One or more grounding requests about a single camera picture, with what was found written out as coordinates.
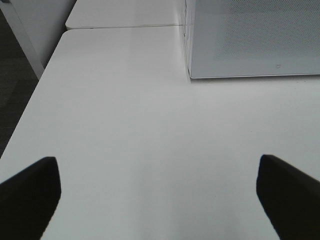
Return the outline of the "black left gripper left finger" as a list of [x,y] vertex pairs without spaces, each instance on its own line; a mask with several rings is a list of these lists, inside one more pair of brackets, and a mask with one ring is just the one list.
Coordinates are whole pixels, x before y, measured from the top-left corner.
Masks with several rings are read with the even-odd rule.
[[0,184],[0,238],[39,240],[62,194],[55,157],[44,157]]

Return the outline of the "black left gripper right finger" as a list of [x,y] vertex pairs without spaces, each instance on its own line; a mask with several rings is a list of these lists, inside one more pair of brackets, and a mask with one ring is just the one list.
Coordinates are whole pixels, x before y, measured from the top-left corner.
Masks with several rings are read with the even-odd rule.
[[256,194],[281,240],[320,238],[320,182],[286,161],[260,158]]

